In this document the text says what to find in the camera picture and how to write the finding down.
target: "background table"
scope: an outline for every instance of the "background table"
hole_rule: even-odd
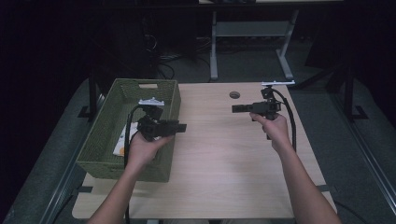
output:
[[[262,101],[261,83],[179,84],[179,119],[187,131],[176,136],[168,183],[138,182],[131,218],[285,218],[293,217],[279,157],[258,122],[232,105]],[[297,152],[317,186],[326,185],[286,87],[297,125]],[[229,96],[241,94],[239,99]],[[280,114],[287,116],[285,107]],[[87,175],[73,216],[88,218],[115,180]],[[335,208],[329,192],[323,192]]]

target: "basket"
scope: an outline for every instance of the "basket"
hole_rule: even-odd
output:
[[[165,102],[161,119],[178,118],[181,100],[175,80],[117,78],[79,152],[77,164],[95,178],[120,178],[124,170],[123,157],[113,155],[114,147],[126,124],[128,113],[138,105],[140,99],[152,97]],[[136,110],[133,122],[144,115],[141,109]],[[160,148],[138,180],[168,182],[174,144],[175,138]]]

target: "small round object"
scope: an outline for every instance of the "small round object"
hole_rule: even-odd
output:
[[[238,99],[239,97],[241,97],[241,94],[237,91],[232,91],[230,92],[230,97],[233,99]]]

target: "person's left arm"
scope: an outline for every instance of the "person's left arm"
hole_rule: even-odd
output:
[[[141,133],[134,136],[124,172],[88,223],[122,222],[139,174],[144,170],[146,164],[152,161],[158,149],[172,138],[173,136],[169,136],[148,142]]]

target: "floor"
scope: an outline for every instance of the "floor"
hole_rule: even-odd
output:
[[[255,50],[223,51],[218,56],[219,79],[216,81],[284,80],[275,53],[281,41],[266,39]],[[321,71],[304,66],[311,44],[309,40],[294,40],[290,44],[287,59],[297,83]],[[166,64],[172,67],[174,79],[180,83],[200,83],[209,81],[207,62],[209,53],[204,51],[196,61],[182,58]],[[169,67],[162,65],[160,68],[167,77],[173,75]],[[327,93],[324,88],[327,80],[325,77],[303,90],[290,91],[290,95],[331,194],[338,202],[338,214],[343,223],[396,223],[395,213],[377,185],[369,162],[363,157],[361,143],[352,132],[359,131],[389,182],[396,186],[396,131],[359,81],[355,81],[354,105],[360,105],[368,119],[355,120],[350,128],[338,106],[342,93]],[[84,81],[64,111],[5,223],[84,222],[73,218],[71,211],[77,198],[76,189],[85,175],[73,159],[91,127],[88,119],[78,118],[78,113],[88,104],[88,82]],[[146,220],[134,222],[146,223]],[[294,222],[274,220],[274,223]]]

